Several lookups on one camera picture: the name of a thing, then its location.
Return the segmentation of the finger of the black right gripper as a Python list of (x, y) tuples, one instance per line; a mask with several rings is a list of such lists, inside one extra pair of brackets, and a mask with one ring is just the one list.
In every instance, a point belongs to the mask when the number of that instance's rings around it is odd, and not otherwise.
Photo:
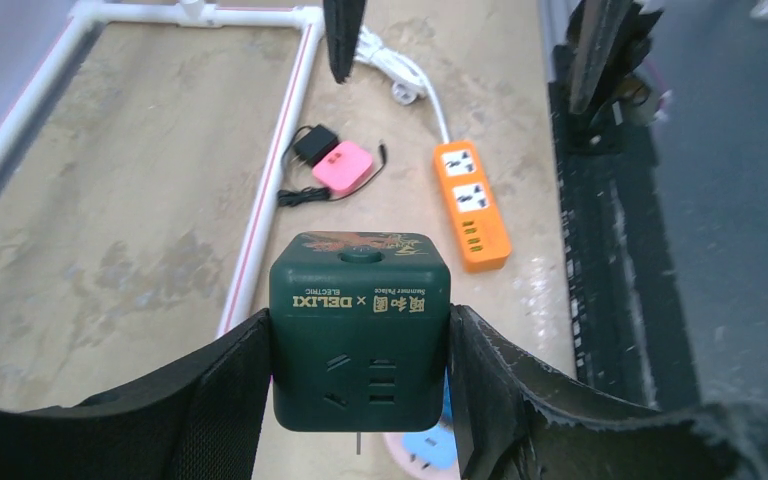
[(366, 0), (323, 0), (323, 18), (329, 67), (336, 83), (351, 75)]

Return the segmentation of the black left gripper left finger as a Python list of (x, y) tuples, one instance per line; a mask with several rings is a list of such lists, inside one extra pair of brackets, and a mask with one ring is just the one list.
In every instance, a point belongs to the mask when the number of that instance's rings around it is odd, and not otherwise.
[(261, 310), (77, 405), (0, 410), (0, 479), (249, 479), (270, 374)]

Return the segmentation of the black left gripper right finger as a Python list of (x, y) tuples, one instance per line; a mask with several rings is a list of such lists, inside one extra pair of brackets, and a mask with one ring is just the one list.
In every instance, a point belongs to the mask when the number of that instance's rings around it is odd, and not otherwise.
[(448, 375), (464, 479), (768, 479), (768, 405), (657, 411), (593, 389), (451, 309)]

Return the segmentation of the blue cube socket adapter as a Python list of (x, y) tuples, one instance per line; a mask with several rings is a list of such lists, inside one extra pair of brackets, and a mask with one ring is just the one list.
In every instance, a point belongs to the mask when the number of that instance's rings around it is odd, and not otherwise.
[(449, 376), (445, 374), (444, 385), (443, 385), (442, 413), (441, 413), (440, 422), (445, 424), (451, 424), (452, 420), (453, 420), (453, 414), (452, 414), (452, 404), (451, 404), (451, 396), (450, 396), (450, 382), (449, 382)]

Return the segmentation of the light blue USB charger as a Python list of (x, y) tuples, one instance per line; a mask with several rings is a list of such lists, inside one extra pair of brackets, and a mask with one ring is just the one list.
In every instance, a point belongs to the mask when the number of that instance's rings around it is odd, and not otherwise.
[(402, 447), (410, 462), (418, 465), (421, 470), (446, 470), (457, 460), (454, 433), (440, 425), (423, 432), (405, 433), (402, 437)]

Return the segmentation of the pink round socket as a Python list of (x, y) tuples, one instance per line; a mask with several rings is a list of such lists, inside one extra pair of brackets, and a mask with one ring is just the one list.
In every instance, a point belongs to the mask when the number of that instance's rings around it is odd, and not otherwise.
[(383, 433), (384, 442), (394, 462), (413, 479), (421, 480), (458, 480), (460, 472), (458, 463), (454, 462), (447, 469), (438, 469), (429, 465), (424, 468), (425, 461), (419, 457), (412, 460), (402, 444), (403, 433)]

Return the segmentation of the black power adapter with cord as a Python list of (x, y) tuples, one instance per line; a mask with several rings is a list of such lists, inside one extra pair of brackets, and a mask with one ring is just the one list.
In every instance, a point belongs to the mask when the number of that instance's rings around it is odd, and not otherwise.
[(276, 195), (279, 207), (297, 207), (314, 202), (335, 202), (360, 192), (388, 164), (388, 150), (383, 142), (377, 147), (378, 159), (358, 144), (341, 140), (323, 124), (303, 125), (281, 156), (281, 166), (293, 162), (310, 169), (317, 186), (282, 188)]

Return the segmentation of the dark green cube plug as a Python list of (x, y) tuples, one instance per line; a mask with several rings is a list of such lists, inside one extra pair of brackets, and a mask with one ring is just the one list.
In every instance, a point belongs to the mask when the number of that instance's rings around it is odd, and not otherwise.
[(432, 427), (450, 295), (450, 270), (425, 235), (296, 235), (269, 272), (277, 421), (298, 432)]

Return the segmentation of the pink small charger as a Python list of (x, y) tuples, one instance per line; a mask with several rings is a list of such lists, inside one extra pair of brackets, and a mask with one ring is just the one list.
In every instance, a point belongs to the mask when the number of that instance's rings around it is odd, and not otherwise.
[(313, 177), (336, 197), (356, 190), (371, 174), (373, 156), (351, 141), (339, 143), (313, 168)]

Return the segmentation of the orange power strip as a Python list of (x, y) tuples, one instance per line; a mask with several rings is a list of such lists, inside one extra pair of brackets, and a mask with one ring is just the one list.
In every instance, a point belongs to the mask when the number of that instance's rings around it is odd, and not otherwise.
[(503, 268), (512, 245), (474, 144), (440, 144), (432, 164), (464, 269), (481, 273)]

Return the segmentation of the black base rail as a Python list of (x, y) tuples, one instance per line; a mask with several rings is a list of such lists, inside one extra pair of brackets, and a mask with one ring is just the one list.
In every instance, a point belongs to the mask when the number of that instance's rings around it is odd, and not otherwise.
[(539, 3), (576, 374), (675, 410), (701, 397), (655, 181), (672, 96), (649, 58), (662, 12)]

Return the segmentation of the white PVC pipe frame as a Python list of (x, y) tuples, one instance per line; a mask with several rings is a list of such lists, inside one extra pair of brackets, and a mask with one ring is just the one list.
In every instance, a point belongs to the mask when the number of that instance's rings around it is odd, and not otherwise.
[(211, 340), (257, 262), (320, 27), (296, 7), (237, 25), (103, 29), (31, 141), (0, 155), (0, 348)]

